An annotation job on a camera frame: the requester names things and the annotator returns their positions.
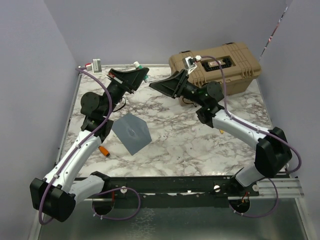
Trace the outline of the grey blue envelope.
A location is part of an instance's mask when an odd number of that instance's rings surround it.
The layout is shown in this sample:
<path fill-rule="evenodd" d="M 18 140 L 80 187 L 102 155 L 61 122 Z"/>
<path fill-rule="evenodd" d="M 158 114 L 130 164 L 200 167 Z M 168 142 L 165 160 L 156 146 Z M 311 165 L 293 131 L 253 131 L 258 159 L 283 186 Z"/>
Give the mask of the grey blue envelope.
<path fill-rule="evenodd" d="M 152 142 L 147 123 L 131 113 L 117 119 L 112 130 L 131 155 Z"/>

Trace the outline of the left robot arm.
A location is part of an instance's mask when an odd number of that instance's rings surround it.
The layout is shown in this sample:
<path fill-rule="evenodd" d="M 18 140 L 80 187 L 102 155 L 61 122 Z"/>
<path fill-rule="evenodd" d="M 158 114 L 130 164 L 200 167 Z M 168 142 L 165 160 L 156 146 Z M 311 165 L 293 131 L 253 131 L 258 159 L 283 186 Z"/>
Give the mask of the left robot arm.
<path fill-rule="evenodd" d="M 110 69 L 107 77 L 110 84 L 105 86 L 98 78 L 85 71 L 78 72 L 92 78 L 104 93 L 86 92 L 80 101 L 84 121 L 78 136 L 58 164 L 43 177 L 35 178 L 29 188 L 33 208 L 38 211 L 38 221 L 47 225 L 52 220 L 64 222 L 75 206 L 91 196 L 113 195 L 122 187 L 111 188 L 110 177 L 95 171 L 84 180 L 75 179 L 88 158 L 109 135 L 113 126 L 110 119 L 115 107 L 125 93 L 134 94 L 138 90 L 149 68 L 142 67 L 130 71 Z"/>

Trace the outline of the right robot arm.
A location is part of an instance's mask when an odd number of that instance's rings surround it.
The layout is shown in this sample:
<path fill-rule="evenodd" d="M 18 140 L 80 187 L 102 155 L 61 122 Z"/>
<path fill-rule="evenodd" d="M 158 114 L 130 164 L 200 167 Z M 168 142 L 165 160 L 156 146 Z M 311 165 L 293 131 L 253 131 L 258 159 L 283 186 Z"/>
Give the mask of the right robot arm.
<path fill-rule="evenodd" d="M 202 124 L 227 132 L 255 150 L 254 163 L 238 171 L 229 184 L 234 195 L 242 195 L 258 180 L 273 178 L 291 160 L 292 153 L 282 129 L 267 129 L 236 118 L 219 104 L 224 99 L 220 83 L 212 81 L 198 87 L 188 78 L 187 71 L 181 70 L 149 86 L 173 99 L 182 97 L 199 105 L 196 114 Z"/>

